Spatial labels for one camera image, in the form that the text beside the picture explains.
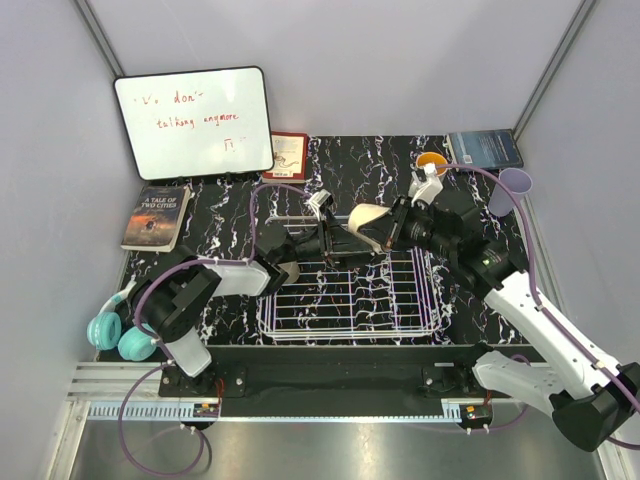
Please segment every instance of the orange cup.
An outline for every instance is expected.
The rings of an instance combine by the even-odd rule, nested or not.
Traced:
[[[438,165],[448,165],[447,159],[442,155],[436,152],[426,152],[421,154],[416,159],[416,167],[424,167],[427,163],[433,163],[436,165],[436,173],[439,177],[442,177],[445,173],[447,173],[446,168],[437,168]]]

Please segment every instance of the headphones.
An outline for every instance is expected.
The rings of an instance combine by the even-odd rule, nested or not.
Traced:
[[[140,329],[130,328],[122,335],[122,322],[117,313],[116,306],[125,301],[135,286],[135,282],[129,282],[126,288],[105,302],[98,315],[87,326],[87,339],[98,350],[111,350],[118,346],[118,352],[124,360],[141,362],[151,356],[156,350],[152,338]],[[142,326],[149,332],[153,329],[146,323]]]

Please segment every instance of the reflective floor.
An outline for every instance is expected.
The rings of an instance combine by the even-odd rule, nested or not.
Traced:
[[[516,413],[499,405],[496,423]],[[165,472],[188,465],[198,442],[182,431],[147,444],[172,426],[130,422],[126,438],[144,465]],[[600,480],[595,454],[569,444],[551,420],[531,412],[518,426],[467,437],[398,424],[219,423],[206,430],[213,461],[201,460],[192,479],[518,479]],[[72,479],[153,478],[124,460],[115,422],[88,422]]]

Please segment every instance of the headphone ear cup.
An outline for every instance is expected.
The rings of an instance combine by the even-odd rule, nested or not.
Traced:
[[[98,350],[111,350],[122,334],[120,317],[114,312],[100,313],[87,326],[87,339]]]
[[[152,328],[143,323],[142,326],[153,332]],[[156,350],[156,346],[151,343],[152,338],[141,332],[137,327],[130,328],[118,343],[118,352],[124,360],[141,362],[151,356]]]

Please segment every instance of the blue book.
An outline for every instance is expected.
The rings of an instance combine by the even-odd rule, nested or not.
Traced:
[[[450,133],[447,145],[453,163],[485,170],[524,166],[511,130]]]

